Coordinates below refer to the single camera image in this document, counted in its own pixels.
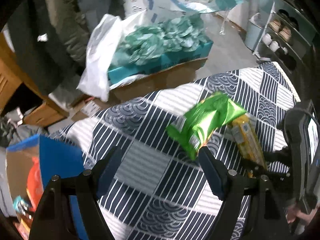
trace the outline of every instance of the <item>green foil package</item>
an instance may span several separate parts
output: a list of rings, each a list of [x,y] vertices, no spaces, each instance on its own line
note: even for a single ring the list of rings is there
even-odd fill
[[[191,160],[195,160],[200,147],[205,146],[217,128],[245,114],[241,106],[227,95],[216,92],[179,116],[167,126],[169,137],[178,141]]]

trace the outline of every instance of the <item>screw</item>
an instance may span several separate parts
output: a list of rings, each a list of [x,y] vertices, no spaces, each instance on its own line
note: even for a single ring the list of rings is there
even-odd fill
[[[261,179],[263,180],[263,181],[267,181],[269,178],[268,178],[268,176],[267,175],[261,175]]]
[[[59,175],[53,175],[52,177],[51,177],[51,180],[52,181],[57,181],[59,179]]]
[[[235,170],[229,170],[228,173],[231,175],[231,176],[236,176],[237,175],[237,172]]]
[[[84,176],[88,176],[91,174],[91,170],[87,169],[87,170],[84,170],[84,172],[82,172]]]

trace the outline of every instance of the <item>checkered fabric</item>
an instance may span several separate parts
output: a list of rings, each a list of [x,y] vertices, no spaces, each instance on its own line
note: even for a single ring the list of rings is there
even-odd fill
[[[116,240],[202,240],[214,223],[221,201],[212,194],[197,162],[190,161],[165,128],[215,91],[226,93],[247,111],[263,150],[285,146],[276,125],[299,101],[277,63],[216,74],[156,91],[114,106],[52,135],[83,150],[85,167],[103,159],[115,145],[124,152],[108,193],[99,200]],[[228,169],[244,173],[238,147],[224,126],[208,147]],[[286,172],[279,162],[270,169]],[[249,199],[243,198],[232,239],[240,237]]]

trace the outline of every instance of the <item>red package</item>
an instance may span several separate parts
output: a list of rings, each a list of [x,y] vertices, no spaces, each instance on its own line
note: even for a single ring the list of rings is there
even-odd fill
[[[29,171],[27,179],[27,194],[32,204],[31,211],[35,212],[39,204],[40,198],[43,194],[43,186],[40,173],[39,158],[32,157],[34,165]]]

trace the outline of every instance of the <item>teal box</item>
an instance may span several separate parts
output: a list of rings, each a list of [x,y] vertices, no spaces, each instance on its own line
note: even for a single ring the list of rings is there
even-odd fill
[[[168,52],[161,55],[161,57],[150,60],[147,64],[141,66],[132,63],[127,66],[110,69],[108,70],[108,78],[111,84],[116,84],[124,78],[135,74],[149,75],[180,63],[184,63],[197,58],[207,57],[211,50],[212,44],[213,41],[210,41],[204,45],[199,45],[198,48],[192,52]]]

